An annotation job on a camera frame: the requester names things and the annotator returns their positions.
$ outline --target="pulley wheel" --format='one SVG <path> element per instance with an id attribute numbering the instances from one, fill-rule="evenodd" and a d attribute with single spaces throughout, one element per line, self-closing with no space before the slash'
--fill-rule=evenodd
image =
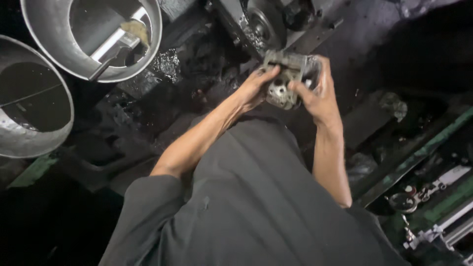
<path id="1" fill-rule="evenodd" d="M 286 46 L 287 30 L 284 26 L 282 12 L 269 0 L 249 0 L 248 21 L 250 26 L 271 49 L 282 49 Z"/>

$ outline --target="machined hole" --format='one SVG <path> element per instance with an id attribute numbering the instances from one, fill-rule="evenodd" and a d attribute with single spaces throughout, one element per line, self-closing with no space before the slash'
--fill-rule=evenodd
<path id="1" fill-rule="evenodd" d="M 281 85 L 282 85 L 282 79 L 276 79 L 276 80 L 274 81 L 274 85 L 276 85 L 276 86 L 281 86 Z"/>

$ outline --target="hand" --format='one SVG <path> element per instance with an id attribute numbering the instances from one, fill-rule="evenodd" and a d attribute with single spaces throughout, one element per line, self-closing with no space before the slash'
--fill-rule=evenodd
<path id="1" fill-rule="evenodd" d="M 289 89 L 300 95 L 304 106 L 314 118 L 314 123 L 317 126 L 333 125 L 334 123 L 341 125 L 342 119 L 335 97 L 330 61 L 320 55 L 317 57 L 322 64 L 317 87 L 310 91 L 302 82 L 291 81 Z"/>
<path id="2" fill-rule="evenodd" d="M 243 84 L 232 94 L 232 98 L 238 101 L 241 106 L 241 113 L 246 113 L 264 102 L 266 92 L 261 90 L 261 86 L 278 75 L 279 66 L 269 70 L 259 68 L 243 82 Z"/>

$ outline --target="metal bucket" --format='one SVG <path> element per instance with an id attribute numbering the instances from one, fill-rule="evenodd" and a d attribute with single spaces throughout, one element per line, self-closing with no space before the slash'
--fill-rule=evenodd
<path id="1" fill-rule="evenodd" d="M 69 89 L 54 66 L 28 45 L 0 35 L 0 156 L 49 153 L 66 140 L 73 120 Z"/>
<path id="2" fill-rule="evenodd" d="M 161 41 L 162 21 L 157 0 L 21 0 L 23 17 L 40 49 L 70 74 L 88 80 L 100 63 L 90 58 L 130 19 L 139 7 L 146 10 L 149 49 L 130 66 L 108 67 L 98 82 L 120 82 L 134 77 L 152 61 Z"/>

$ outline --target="forearm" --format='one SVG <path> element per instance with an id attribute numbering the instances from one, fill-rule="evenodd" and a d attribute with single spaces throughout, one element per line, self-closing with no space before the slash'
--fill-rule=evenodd
<path id="1" fill-rule="evenodd" d="M 151 175 L 172 175 L 195 167 L 207 149 L 238 119 L 241 104 L 229 97 L 200 123 L 173 142 L 161 155 Z"/>
<path id="2" fill-rule="evenodd" d="M 344 162 L 343 126 L 338 119 L 318 124 L 312 174 L 343 208 L 352 204 Z"/>

